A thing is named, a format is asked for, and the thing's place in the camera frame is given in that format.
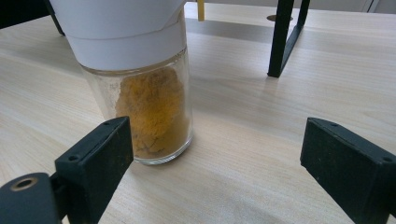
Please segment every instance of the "light wood surface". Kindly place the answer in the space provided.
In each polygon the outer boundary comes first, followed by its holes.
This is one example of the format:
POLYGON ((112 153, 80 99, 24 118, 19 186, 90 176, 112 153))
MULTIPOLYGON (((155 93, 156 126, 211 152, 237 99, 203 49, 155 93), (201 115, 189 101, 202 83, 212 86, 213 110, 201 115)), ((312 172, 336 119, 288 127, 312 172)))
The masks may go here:
MULTIPOLYGON (((191 146, 164 165, 133 163, 101 223, 352 223, 300 165, 305 122, 337 122, 396 154, 396 16, 310 10, 276 79, 275 8, 196 12, 186 5, 191 146)), ((52 174, 103 121, 51 18, 0 30, 0 185, 52 174)))

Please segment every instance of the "metal frame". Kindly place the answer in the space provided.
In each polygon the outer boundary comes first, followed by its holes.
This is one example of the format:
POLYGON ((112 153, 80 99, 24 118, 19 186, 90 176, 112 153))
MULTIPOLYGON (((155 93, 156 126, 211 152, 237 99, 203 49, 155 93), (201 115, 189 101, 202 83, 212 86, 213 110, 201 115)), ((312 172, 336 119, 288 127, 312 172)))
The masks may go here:
POLYGON ((310 0, 303 0, 301 3, 297 25, 294 26, 294 29, 288 39, 288 30, 294 0, 278 1, 270 65, 268 69, 269 77, 280 77, 282 74, 283 68, 288 62, 289 56, 297 42, 300 32, 303 30, 306 16, 308 14, 309 2, 310 0))

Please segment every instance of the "glass jar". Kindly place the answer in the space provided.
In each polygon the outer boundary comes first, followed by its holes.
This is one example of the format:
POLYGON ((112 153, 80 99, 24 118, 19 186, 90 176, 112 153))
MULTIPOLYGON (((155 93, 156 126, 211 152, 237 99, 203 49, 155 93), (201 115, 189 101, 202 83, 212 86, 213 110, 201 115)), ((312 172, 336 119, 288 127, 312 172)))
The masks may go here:
POLYGON ((192 115, 187 49, 133 70, 82 68, 105 119, 129 116, 135 161, 164 163, 188 147, 192 115))

